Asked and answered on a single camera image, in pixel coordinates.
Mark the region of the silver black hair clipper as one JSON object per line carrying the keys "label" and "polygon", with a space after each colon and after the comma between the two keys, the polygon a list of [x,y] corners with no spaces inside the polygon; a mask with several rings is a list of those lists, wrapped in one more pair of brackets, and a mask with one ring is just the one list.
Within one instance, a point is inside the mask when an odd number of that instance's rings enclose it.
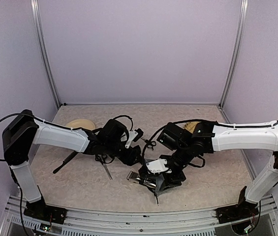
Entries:
{"label": "silver black hair clipper", "polygon": [[156,182],[150,178],[143,178],[140,177],[138,173],[130,171],[127,180],[133,183],[137,183],[139,185],[155,189],[156,188]]}

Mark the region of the grey zip pouch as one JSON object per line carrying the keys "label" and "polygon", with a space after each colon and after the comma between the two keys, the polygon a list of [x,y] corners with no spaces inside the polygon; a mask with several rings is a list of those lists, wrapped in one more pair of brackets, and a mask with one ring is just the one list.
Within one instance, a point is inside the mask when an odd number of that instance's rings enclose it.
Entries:
{"label": "grey zip pouch", "polygon": [[159,195],[165,190],[165,188],[168,186],[168,181],[165,173],[157,174],[153,176],[146,177],[146,180],[150,180],[152,183],[155,184],[154,189],[152,190],[155,198],[156,203],[159,206]]}

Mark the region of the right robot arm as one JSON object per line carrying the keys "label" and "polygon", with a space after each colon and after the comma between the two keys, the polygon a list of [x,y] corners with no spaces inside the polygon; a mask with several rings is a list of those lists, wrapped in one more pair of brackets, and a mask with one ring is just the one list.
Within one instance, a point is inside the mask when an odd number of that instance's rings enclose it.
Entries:
{"label": "right robot arm", "polygon": [[142,159],[142,177],[156,179],[154,192],[181,185],[183,170],[194,158],[225,150],[267,150],[268,164],[239,196],[233,207],[237,218],[244,218],[262,197],[278,183],[278,120],[252,124],[226,124],[203,119],[169,122],[152,137],[173,151],[153,161]]}

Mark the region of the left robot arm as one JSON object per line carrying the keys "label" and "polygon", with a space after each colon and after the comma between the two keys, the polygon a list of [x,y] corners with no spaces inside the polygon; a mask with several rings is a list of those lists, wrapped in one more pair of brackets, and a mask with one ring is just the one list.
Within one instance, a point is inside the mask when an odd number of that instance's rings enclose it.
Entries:
{"label": "left robot arm", "polygon": [[33,177],[29,152],[33,146],[60,148],[71,151],[71,154],[53,172],[57,173],[76,155],[94,156],[106,165],[115,158],[123,164],[132,166],[140,162],[141,148],[132,144],[144,134],[140,129],[128,129],[118,117],[109,119],[102,128],[88,130],[82,127],[70,128],[46,121],[33,115],[31,110],[9,114],[0,119],[12,118],[12,122],[3,130],[3,158],[11,171],[31,211],[44,219],[50,214],[50,207],[43,202],[43,196]]}

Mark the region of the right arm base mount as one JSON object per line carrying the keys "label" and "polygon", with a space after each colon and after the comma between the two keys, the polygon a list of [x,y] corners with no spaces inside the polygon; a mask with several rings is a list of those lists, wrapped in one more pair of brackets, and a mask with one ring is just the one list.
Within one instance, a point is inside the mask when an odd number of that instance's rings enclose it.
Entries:
{"label": "right arm base mount", "polygon": [[219,207],[216,209],[216,216],[220,224],[233,222],[251,217],[258,214],[258,203],[246,201],[245,194],[241,193],[239,200],[235,205]]}

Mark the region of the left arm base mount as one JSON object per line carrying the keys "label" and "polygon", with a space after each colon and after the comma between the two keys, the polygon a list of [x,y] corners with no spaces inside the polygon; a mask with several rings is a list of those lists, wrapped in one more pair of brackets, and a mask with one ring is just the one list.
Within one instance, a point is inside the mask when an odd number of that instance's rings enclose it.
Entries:
{"label": "left arm base mount", "polygon": [[24,215],[49,223],[64,224],[67,209],[45,203],[43,196],[36,200],[27,200]]}

